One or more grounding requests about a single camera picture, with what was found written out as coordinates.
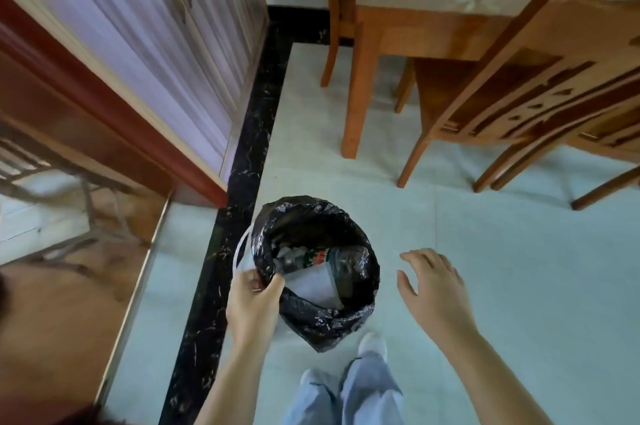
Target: hand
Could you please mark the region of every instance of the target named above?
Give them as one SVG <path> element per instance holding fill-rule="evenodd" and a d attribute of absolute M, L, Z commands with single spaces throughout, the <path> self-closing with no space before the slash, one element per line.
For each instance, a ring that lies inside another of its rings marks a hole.
<path fill-rule="evenodd" d="M 401 253 L 418 276 L 418 293 L 406 273 L 398 270 L 397 286 L 405 305 L 420 327 L 441 348 L 452 339 L 477 333 L 465 282 L 451 262 L 434 250 Z"/>
<path fill-rule="evenodd" d="M 227 304 L 227 322 L 234 348 L 251 346 L 266 352 L 278 322 L 283 288 L 282 275 L 274 275 L 266 289 L 256 270 L 234 275 Z"/>

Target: white cabinet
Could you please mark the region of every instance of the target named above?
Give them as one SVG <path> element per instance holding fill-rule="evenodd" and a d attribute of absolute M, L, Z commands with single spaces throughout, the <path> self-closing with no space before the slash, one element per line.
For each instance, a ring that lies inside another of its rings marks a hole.
<path fill-rule="evenodd" d="M 264 0 L 44 0 L 92 54 L 215 172 L 225 156 Z"/>

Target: black trash bag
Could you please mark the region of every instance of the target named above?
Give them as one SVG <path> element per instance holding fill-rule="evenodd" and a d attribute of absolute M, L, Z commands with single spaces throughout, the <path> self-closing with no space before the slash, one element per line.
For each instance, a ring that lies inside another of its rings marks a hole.
<path fill-rule="evenodd" d="M 297 195 L 265 204 L 253 223 L 253 261 L 266 286 L 276 273 L 280 246 L 331 248 L 360 245 L 369 258 L 353 272 L 353 297 L 341 310 L 318 307 L 285 288 L 280 298 L 284 321 L 317 352 L 334 348 L 356 332 L 373 313 L 380 286 L 380 266 L 367 235 L 349 215 L 329 201 Z"/>

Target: table leg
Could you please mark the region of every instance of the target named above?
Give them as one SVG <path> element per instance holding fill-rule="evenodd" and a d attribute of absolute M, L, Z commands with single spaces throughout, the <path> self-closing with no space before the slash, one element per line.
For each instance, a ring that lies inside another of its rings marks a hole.
<path fill-rule="evenodd" d="M 382 31 L 379 28 L 359 23 L 356 27 L 347 121 L 342 137 L 342 156 L 356 158 L 367 107 L 373 91 L 373 79 L 378 68 Z"/>

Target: light blue pants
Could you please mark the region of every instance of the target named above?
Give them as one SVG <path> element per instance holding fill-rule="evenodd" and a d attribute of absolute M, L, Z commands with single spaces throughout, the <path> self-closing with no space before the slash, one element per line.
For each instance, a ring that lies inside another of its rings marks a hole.
<path fill-rule="evenodd" d="M 403 396 L 376 353 L 365 353 L 337 379 L 313 369 L 300 384 L 284 425 L 401 425 Z"/>

